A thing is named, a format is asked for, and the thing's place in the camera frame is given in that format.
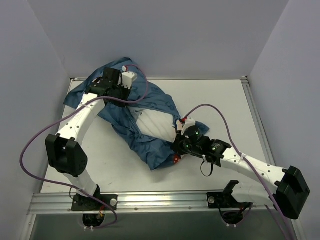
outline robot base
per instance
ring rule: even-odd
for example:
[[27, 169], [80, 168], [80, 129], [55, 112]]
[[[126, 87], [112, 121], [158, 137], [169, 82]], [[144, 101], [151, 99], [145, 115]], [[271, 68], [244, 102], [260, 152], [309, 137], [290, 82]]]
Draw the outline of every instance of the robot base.
[[[101, 200], [110, 206], [113, 210], [117, 210], [118, 195], [116, 194], [101, 194], [100, 187], [97, 186], [93, 195], [95, 198]], [[110, 211], [102, 204], [93, 200], [92, 198], [76, 194], [73, 197], [71, 211], [73, 212], [90, 212], [90, 211]]]

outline light purple wall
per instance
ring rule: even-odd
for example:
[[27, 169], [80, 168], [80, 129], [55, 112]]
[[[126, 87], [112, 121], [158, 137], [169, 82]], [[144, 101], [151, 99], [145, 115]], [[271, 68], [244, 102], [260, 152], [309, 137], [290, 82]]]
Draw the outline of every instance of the light purple wall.
[[290, 0], [249, 76], [278, 165], [300, 168], [311, 194], [300, 216], [320, 239], [320, 1]]
[[149, 77], [248, 75], [288, 0], [29, 0], [72, 77], [131, 57]]
[[[39, 182], [19, 166], [20, 151], [42, 127], [61, 116], [70, 80], [25, 0], [0, 1], [0, 235], [17, 240]], [[26, 154], [28, 169], [47, 167], [44, 137]]]

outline cable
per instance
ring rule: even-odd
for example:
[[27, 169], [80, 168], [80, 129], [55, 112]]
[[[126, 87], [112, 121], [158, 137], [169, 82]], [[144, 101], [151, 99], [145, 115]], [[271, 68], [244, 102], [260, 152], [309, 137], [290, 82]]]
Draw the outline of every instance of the cable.
[[229, 213], [233, 213], [232, 211], [226, 211], [224, 213], [222, 213], [221, 211], [221, 208], [220, 208], [220, 205], [218, 204], [218, 210], [219, 210], [219, 213], [220, 213], [220, 216], [221, 216], [221, 219], [222, 221], [227, 225], [229, 226], [230, 224], [234, 225], [234, 227], [236, 228], [239, 224], [241, 224], [245, 218], [248, 216], [248, 214], [251, 212], [252, 210], [252, 207], [253, 207], [253, 203], [249, 202], [247, 206], [245, 206], [242, 210], [240, 210], [238, 213], [237, 213], [237, 216], [235, 216], [233, 219], [236, 219], [236, 217], [238, 217], [240, 214], [242, 214], [247, 208], [249, 208], [249, 210], [245, 213], [245, 215], [242, 217], [242, 220], [239, 221], [237, 224], [234, 224], [232, 223], [231, 221], [226, 221], [226, 218], [225, 216]]
[[276, 218], [275, 214], [271, 211], [271, 209], [270, 209], [267, 205], [265, 205], [265, 207], [266, 207], [266, 209], [269, 211], [269, 213], [271, 214], [273, 220], [274, 220], [274, 221], [276, 222], [276, 224], [279, 226], [282, 234], [283, 234], [283, 235], [286, 235], [286, 234], [285, 234], [285, 230], [282, 228], [282, 226], [281, 226], [279, 220]]
[[205, 164], [205, 162], [206, 162], [206, 161], [203, 161], [203, 162], [201, 163], [201, 165], [200, 165], [200, 171], [201, 171], [201, 173], [202, 173], [203, 176], [205, 176], [205, 177], [210, 177], [210, 176], [212, 175], [212, 173], [214, 172], [214, 164], [213, 164], [213, 163], [210, 164], [210, 165], [211, 165], [211, 166], [210, 166], [210, 167], [211, 167], [210, 173], [209, 173], [208, 175], [205, 175], [204, 172], [202, 171], [202, 166]]
[[120, 79], [121, 79], [120, 87], [122, 87], [122, 84], [124, 83], [124, 79], [122, 78], [122, 72], [120, 72]]
[[79, 107], [77, 110], [75, 110], [73, 113], [71, 113], [70, 115], [58, 120], [58, 121], [55, 121], [54, 123], [46, 126], [45, 128], [43, 128], [41, 131], [39, 131], [37, 134], [35, 134], [25, 145], [25, 147], [22, 149], [22, 152], [20, 154], [20, 158], [19, 158], [19, 163], [20, 163], [20, 167], [21, 169], [30, 177], [36, 179], [36, 180], [39, 180], [39, 181], [43, 181], [43, 182], [47, 182], [47, 183], [51, 183], [51, 184], [57, 184], [57, 185], [62, 185], [62, 186], [66, 186], [66, 187], [69, 187], [69, 188], [74, 188], [76, 190], [78, 190], [79, 192], [81, 192], [82, 194], [86, 195], [87, 197], [95, 200], [96, 202], [100, 203], [101, 205], [105, 206], [107, 209], [109, 209], [110, 211], [112, 211], [113, 215], [114, 215], [114, 220], [111, 221], [111, 222], [108, 222], [106, 224], [104, 224], [103, 226], [99, 226], [99, 227], [95, 227], [96, 228], [105, 228], [107, 226], [110, 226], [112, 224], [115, 224], [118, 220], [118, 215], [117, 213], [115, 212], [115, 210], [113, 210], [109, 205], [107, 205], [106, 203], [104, 203], [103, 201], [99, 200], [98, 198], [94, 197], [94, 196], [91, 196], [90, 194], [86, 193], [85, 191], [83, 191], [82, 189], [79, 189], [77, 186], [75, 185], [72, 185], [72, 184], [68, 184], [68, 183], [65, 183], [65, 182], [60, 182], [60, 181], [54, 181], [54, 180], [49, 180], [49, 179], [45, 179], [43, 177], [39, 177], [39, 176], [36, 176], [34, 174], [32, 174], [31, 172], [29, 172], [25, 165], [24, 165], [24, 155], [28, 149], [28, 147], [32, 144], [32, 142], [38, 138], [41, 134], [43, 134], [45, 131], [47, 131], [48, 129], [52, 128], [53, 126], [71, 118], [72, 116], [76, 115], [77, 113], [79, 113], [81, 110], [83, 110], [86, 106], [88, 106], [89, 104], [91, 104], [92, 102], [94, 101], [97, 101], [97, 100], [105, 100], [105, 99], [108, 99], [108, 100], [113, 100], [113, 101], [118, 101], [118, 102], [121, 102], [121, 103], [125, 103], [125, 104], [136, 104], [138, 102], [140, 102], [141, 100], [143, 100], [147, 93], [148, 93], [148, 89], [149, 89], [149, 86], [148, 86], [148, 80], [147, 80], [147, 77], [146, 75], [144, 74], [144, 72], [135, 64], [128, 64], [126, 65], [126, 67], [129, 67], [129, 66], [132, 66], [132, 67], [136, 67], [142, 74], [143, 74], [143, 77], [145, 79], [145, 92], [143, 94], [143, 96], [141, 98], [139, 98], [138, 100], [135, 100], [135, 101], [125, 101], [125, 100], [122, 100], [122, 99], [118, 99], [118, 98], [115, 98], [115, 97], [111, 97], [111, 96], [100, 96], [100, 97], [96, 97], [90, 101], [88, 101], [85, 105]]
[[72, 187], [70, 187], [70, 190], [69, 190], [69, 197], [72, 199], [72, 201], [74, 202], [74, 198], [71, 196], [71, 190], [72, 190]]
[[[234, 150], [236, 151], [236, 153], [239, 155], [239, 156], [242, 156], [242, 153], [239, 151], [239, 149], [237, 148], [235, 142], [233, 141], [232, 137], [231, 137], [231, 133], [230, 133], [230, 128], [229, 128], [229, 125], [227, 123], [227, 120], [225, 118], [225, 116], [222, 114], [222, 112], [215, 106], [211, 105], [211, 104], [201, 104], [199, 106], [196, 106], [194, 109], [192, 109], [190, 112], [188, 112], [184, 117], [187, 118], [190, 114], [192, 114], [195, 110], [197, 110], [198, 108], [201, 108], [201, 107], [211, 107], [213, 109], [215, 109], [219, 115], [221, 116], [223, 122], [224, 122], [224, 125], [225, 125], [225, 128], [226, 128], [226, 131], [227, 131], [227, 134], [228, 134], [228, 137], [229, 137], [229, 140], [234, 148]], [[276, 199], [274, 198], [273, 194], [271, 193], [270, 189], [268, 188], [267, 184], [265, 183], [265, 181], [263, 180], [263, 178], [259, 175], [259, 173], [257, 172], [257, 170], [255, 169], [255, 167], [251, 164], [251, 162], [246, 158], [246, 157], [243, 157], [244, 161], [249, 165], [249, 167], [252, 169], [252, 171], [254, 172], [254, 174], [256, 175], [256, 177], [259, 179], [259, 181], [261, 182], [261, 184], [263, 185], [263, 187], [265, 188], [266, 192], [268, 193], [271, 201], [273, 202], [274, 204], [274, 207], [275, 209], [279, 212], [282, 220], [284, 221], [284, 224], [285, 226], [288, 228], [288, 231], [289, 231], [289, 234], [290, 234], [290, 237], [292, 239], [295, 239], [294, 238], [294, 233], [293, 231], [291, 230], [290, 226], [288, 225], [287, 223], [287, 219], [286, 217], [284, 216], [283, 212], [281, 211]], [[287, 234], [284, 234], [285, 238], [287, 240], [289, 240], [290, 238], [287, 236]]]

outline black mounting bracket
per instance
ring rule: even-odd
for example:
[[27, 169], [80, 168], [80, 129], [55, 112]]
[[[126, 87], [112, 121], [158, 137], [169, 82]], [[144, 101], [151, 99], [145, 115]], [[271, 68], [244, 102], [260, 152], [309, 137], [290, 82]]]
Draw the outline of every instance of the black mounting bracket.
[[[98, 97], [113, 97], [127, 101], [130, 89], [122, 86], [122, 73], [120, 70], [106, 67], [103, 69], [102, 77], [95, 79], [85, 90], [85, 94], [96, 94]], [[104, 103], [111, 102], [117, 107], [124, 108], [127, 104], [115, 100], [105, 99]]]
[[283, 215], [296, 220], [309, 197], [310, 189], [298, 168], [290, 166], [282, 171], [285, 175], [281, 181], [275, 182], [278, 188], [273, 196]]
[[222, 191], [207, 192], [206, 199], [209, 209], [238, 209], [247, 204], [237, 202], [231, 195], [225, 195]]
[[[118, 205], [118, 195], [117, 194], [101, 194], [100, 187], [97, 186], [96, 191], [93, 195], [95, 198], [101, 200], [110, 206], [113, 210], [117, 210]], [[90, 197], [85, 197], [80, 194], [76, 194], [73, 197], [71, 211], [73, 212], [90, 212], [90, 211], [100, 211], [103, 207], [102, 204], [93, 200]], [[110, 209], [104, 207], [103, 211], [110, 211]]]
[[45, 147], [49, 165], [59, 173], [77, 178], [86, 169], [88, 157], [73, 137], [66, 139], [60, 134], [49, 134], [45, 139]]

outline metal frame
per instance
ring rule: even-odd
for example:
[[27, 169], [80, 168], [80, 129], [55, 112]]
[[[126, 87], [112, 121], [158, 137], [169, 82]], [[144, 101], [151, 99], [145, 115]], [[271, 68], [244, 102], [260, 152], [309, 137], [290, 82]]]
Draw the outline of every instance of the metal frame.
[[[72, 78], [72, 81], [84, 81], [86, 77]], [[165, 80], [166, 78], [148, 78], [149, 80]], [[251, 115], [268, 163], [275, 165], [275, 161], [268, 143], [268, 139], [255, 105], [248, 80], [241, 79]], [[118, 195], [117, 213], [165, 213], [165, 212], [207, 212], [217, 211], [209, 209], [207, 203], [208, 191], [176, 191], [176, 192], [115, 192]], [[39, 193], [31, 200], [28, 216], [25, 222], [21, 240], [29, 240], [37, 215], [84, 214], [71, 211], [72, 200], [67, 193]], [[298, 240], [306, 239], [300, 220], [292, 220]]]
[[[250, 89], [250, 84], [248, 81], [242, 82], [242, 86], [243, 86], [244, 94], [246, 96], [246, 100], [248, 101], [248, 104], [249, 104], [250, 112], [253, 117], [253, 122], [254, 122], [254, 125], [256, 128], [256, 131], [258, 133], [258, 137], [259, 137], [259, 140], [260, 140], [260, 143], [262, 146], [265, 160], [269, 161], [270, 164], [276, 166], [276, 163], [275, 163], [274, 157], [271, 152], [271, 148], [270, 148], [270, 145], [268, 142], [268, 138], [267, 138], [263, 123], [261, 121], [260, 115], [258, 113], [258, 109], [256, 107], [256, 104], [255, 104], [255, 101], [254, 101], [254, 98], [253, 98], [253, 95], [252, 95], [252, 92]], [[303, 229], [300, 218], [297, 220], [291, 220], [290, 222], [291, 222], [292, 227], [295, 231], [296, 238], [298, 240], [306, 240], [307, 237], [306, 237], [305, 231]]]

